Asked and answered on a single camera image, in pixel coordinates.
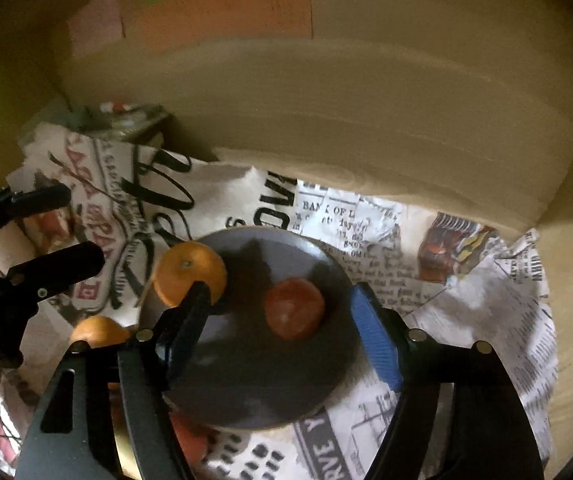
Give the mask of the orange mandarin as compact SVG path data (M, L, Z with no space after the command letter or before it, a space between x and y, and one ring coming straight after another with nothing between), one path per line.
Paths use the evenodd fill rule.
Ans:
M227 285L224 260L212 248L198 242L184 242L170 248L152 275L158 298L169 308L178 307L195 282L208 286L212 306Z

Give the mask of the dark red tomato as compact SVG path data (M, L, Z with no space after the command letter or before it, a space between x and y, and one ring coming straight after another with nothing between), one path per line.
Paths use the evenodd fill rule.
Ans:
M320 290L306 278L288 278L272 286L262 300L267 325L284 340L308 338L325 309Z

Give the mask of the large orange fruit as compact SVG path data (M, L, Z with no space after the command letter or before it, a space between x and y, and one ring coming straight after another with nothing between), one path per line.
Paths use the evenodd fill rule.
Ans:
M85 341L88 342L91 348L103 348L114 346L114 344L122 344L130 336L129 330L112 318L93 316L76 325L70 334L70 343Z

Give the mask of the dark grey round plate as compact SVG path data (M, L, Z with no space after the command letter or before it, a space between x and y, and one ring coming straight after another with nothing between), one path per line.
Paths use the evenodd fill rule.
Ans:
M320 243L288 231L247 226L201 242L224 260L227 287L167 400L192 422L224 429L277 428L318 411L360 347L345 271ZM306 278L324 298L320 325L300 340L273 333L262 309L287 278Z

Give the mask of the printed newspaper sheet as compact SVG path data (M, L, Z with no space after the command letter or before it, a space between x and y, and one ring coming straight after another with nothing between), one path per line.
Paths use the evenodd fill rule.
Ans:
M52 365L22 441L17 478L123 477L110 390L120 389L118 350L169 309L153 288L157 263L180 243L247 226L320 243L351 287L367 283L413 338L423 330L446 347L454 382L441 386L418 479L542 477L557 359L550 308L536 277L519 268L521 257L533 254L531 236L507 246L478 223L325 188L292 172L201 162L42 124L0 200L6 190L59 183L72 193L67 206L0 230L0 278L83 242L98 245L105 263L67 292L34 300L21 352L35 347ZM93 316L112 318L131 336L103 348L71 344L76 325ZM343 381L318 411L290 424L215 428L164 399L193 478L207 479L369 479L397 404L361 338Z

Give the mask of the stack of small items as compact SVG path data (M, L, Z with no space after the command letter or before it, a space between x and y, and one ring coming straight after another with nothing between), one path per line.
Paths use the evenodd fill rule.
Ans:
M110 101L92 107L52 101L22 125L17 143L21 148L32 143L43 122L99 139L146 143L163 130L169 118L161 105Z

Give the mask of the pink paper sheet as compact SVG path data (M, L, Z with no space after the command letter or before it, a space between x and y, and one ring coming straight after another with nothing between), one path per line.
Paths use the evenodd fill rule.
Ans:
M119 0L91 0L67 21L74 58L101 51L124 36Z

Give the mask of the orange paper sheet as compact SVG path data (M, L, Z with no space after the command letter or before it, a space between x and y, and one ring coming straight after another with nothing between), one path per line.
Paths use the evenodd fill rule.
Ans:
M312 0L163 0L126 21L126 36L153 53L236 39L310 39Z

